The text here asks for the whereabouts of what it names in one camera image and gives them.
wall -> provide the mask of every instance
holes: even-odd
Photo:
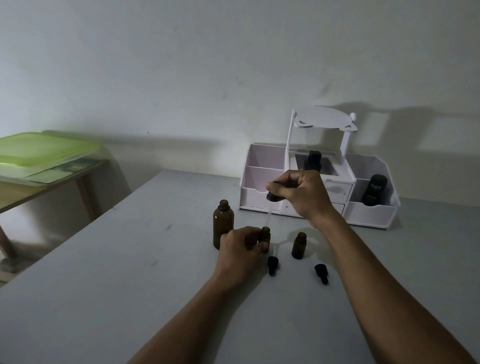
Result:
[[[2,0],[0,135],[100,137],[136,189],[162,168],[240,176],[249,143],[285,142],[293,106],[335,106],[357,112],[351,151],[387,161],[401,196],[480,206],[479,12],[475,0]],[[338,140],[309,133],[294,142]],[[42,240],[23,233],[31,210],[0,223]],[[86,223],[74,219],[60,240]]]

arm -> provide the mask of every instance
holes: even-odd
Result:
[[[245,238],[254,236],[258,240],[261,231],[259,228],[247,226],[224,234],[211,279],[128,364],[200,362],[228,294],[246,280],[258,257],[268,246],[263,242],[249,251],[245,247]]]
[[[385,269],[330,203],[316,171],[287,171],[267,189],[289,200],[325,236],[372,353],[379,363],[475,363]]]

plastic box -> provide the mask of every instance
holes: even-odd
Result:
[[[20,133],[0,138],[0,176],[24,178],[88,156],[100,148],[91,140],[44,133]]]
[[[290,148],[294,126],[336,128],[344,132],[340,150],[321,151],[320,175],[332,205],[349,224],[388,229],[397,214],[400,201],[390,171],[382,160],[375,156],[346,154],[351,134],[357,130],[353,124],[355,118],[355,114],[347,115],[325,107],[293,110],[285,147],[250,145],[240,180],[240,208],[263,212],[271,208],[274,214],[299,217],[287,200],[275,203],[268,201],[265,185],[288,169],[301,169],[309,154],[307,149]],[[376,173],[387,177],[388,185],[379,205],[366,206],[361,202],[361,197],[371,176]]]

desk organizer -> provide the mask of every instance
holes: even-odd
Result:
[[[400,200],[395,191],[388,166],[376,156],[347,154],[356,115],[326,107],[305,107],[292,111],[286,146],[251,144],[240,180],[240,209],[300,217],[287,200],[270,202],[266,199],[267,182],[274,181],[287,170],[301,170],[310,150],[290,147],[290,137],[297,128],[339,129],[344,132],[340,150],[322,153],[320,175],[334,208],[352,225],[388,229]],[[374,174],[388,179],[385,192],[376,206],[361,202],[369,180]]]

person's left arm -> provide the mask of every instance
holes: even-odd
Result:
[[[228,294],[247,279],[268,246],[263,242],[251,250],[245,247],[245,237],[258,240],[260,233],[260,228],[246,226],[224,234],[213,276],[128,364],[199,362]]]

